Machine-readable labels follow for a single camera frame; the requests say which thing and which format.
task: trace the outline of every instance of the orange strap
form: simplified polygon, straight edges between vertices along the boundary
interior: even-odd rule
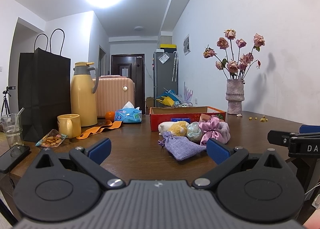
[[[100,132],[103,132],[105,129],[107,130],[113,130],[113,129],[118,129],[122,124],[122,121],[106,121],[106,124],[102,126],[97,126],[97,127],[92,127],[90,129],[87,129],[85,132],[83,132],[80,136],[77,137],[77,139],[86,139],[87,137],[98,134]]]

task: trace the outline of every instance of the black phone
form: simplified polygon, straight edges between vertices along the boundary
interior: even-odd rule
[[[30,152],[29,146],[15,145],[0,156],[0,173],[6,174]]]

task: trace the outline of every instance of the refrigerator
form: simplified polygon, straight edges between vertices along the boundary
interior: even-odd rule
[[[155,52],[153,54],[153,82],[155,107],[164,107],[164,105],[156,101],[156,99],[165,92],[165,89],[174,90],[175,93],[178,94],[178,76],[176,81],[176,76],[174,75],[174,79],[172,81],[172,71],[175,54],[173,52],[168,52],[167,54],[169,58],[164,63],[162,63],[160,60],[164,56],[163,52]]]

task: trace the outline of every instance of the blue gripper pad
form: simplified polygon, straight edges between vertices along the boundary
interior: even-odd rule
[[[312,133],[320,132],[320,126],[302,125],[299,129],[299,133]]]
[[[96,144],[84,151],[84,154],[98,165],[100,165],[110,155],[110,153],[111,140],[108,138],[99,140]]]
[[[219,165],[229,158],[234,151],[215,139],[209,139],[207,141],[207,153]]]

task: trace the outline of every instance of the pink suitcase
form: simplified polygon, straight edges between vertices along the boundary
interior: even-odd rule
[[[96,91],[98,118],[104,118],[106,112],[122,109],[128,101],[134,105],[134,83],[130,78],[116,75],[99,77]]]

